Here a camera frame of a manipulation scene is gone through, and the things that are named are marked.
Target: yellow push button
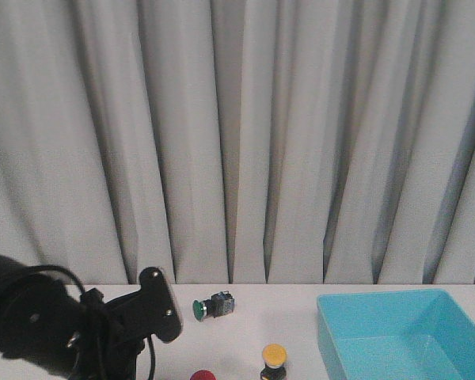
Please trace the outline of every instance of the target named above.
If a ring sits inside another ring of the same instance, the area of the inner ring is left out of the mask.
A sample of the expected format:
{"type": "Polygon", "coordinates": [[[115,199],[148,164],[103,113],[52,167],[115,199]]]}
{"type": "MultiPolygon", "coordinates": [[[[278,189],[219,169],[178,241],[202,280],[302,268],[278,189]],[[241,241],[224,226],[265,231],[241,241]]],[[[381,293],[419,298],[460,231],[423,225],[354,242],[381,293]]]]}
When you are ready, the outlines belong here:
{"type": "Polygon", "coordinates": [[[262,351],[262,359],[270,368],[280,368],[287,361],[287,350],[279,344],[269,344],[262,351]]]}

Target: white table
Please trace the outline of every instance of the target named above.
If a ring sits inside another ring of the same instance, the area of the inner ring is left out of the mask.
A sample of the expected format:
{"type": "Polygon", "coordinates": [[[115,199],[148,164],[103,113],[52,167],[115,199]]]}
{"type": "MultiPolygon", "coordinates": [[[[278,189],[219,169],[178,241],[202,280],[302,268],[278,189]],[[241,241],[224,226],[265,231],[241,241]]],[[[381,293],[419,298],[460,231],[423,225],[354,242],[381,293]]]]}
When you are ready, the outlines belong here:
{"type": "MultiPolygon", "coordinates": [[[[104,292],[105,301],[138,289],[136,286],[97,287],[104,292]]],[[[218,380],[259,379],[264,367],[261,352],[270,343],[282,344],[287,349],[287,377],[290,380],[329,379],[317,346],[318,295],[429,287],[433,286],[174,285],[184,330],[170,344],[154,339],[155,379],[189,380],[200,369],[212,371],[218,380]],[[219,291],[229,291],[234,296],[236,310],[224,317],[197,321],[192,314],[193,300],[209,298],[219,291]]],[[[436,288],[449,291],[475,322],[475,285],[436,288]]],[[[146,349],[139,356],[137,380],[147,377],[147,355],[146,349]]],[[[22,360],[9,361],[0,357],[0,380],[12,379],[57,378],[22,360]]]]}

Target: green button cap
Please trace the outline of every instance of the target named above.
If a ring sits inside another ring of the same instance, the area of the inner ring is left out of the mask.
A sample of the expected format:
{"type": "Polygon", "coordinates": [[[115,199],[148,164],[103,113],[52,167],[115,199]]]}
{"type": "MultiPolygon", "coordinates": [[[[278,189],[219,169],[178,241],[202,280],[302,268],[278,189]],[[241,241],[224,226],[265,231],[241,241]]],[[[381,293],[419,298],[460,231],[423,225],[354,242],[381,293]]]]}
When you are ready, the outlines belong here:
{"type": "Polygon", "coordinates": [[[204,305],[202,302],[195,300],[192,304],[193,315],[197,321],[202,321],[204,318],[204,305]]]}

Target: white curtain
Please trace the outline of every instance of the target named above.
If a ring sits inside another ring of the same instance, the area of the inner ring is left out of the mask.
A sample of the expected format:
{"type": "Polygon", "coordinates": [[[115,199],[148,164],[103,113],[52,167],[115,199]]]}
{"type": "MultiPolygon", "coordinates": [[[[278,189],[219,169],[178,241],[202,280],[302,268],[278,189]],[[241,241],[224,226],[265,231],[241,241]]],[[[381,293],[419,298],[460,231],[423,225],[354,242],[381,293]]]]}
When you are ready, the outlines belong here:
{"type": "Polygon", "coordinates": [[[0,1],[0,253],[475,283],[475,1],[0,1]]]}

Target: blue tray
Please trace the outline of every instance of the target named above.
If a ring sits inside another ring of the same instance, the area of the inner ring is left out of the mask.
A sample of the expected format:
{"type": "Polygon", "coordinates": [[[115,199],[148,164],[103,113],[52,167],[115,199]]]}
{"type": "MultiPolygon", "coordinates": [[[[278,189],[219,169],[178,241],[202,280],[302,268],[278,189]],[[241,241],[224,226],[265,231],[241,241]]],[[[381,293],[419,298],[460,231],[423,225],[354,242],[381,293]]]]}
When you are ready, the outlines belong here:
{"type": "Polygon", "coordinates": [[[475,380],[475,325],[442,290],[321,295],[331,380],[475,380]]]}

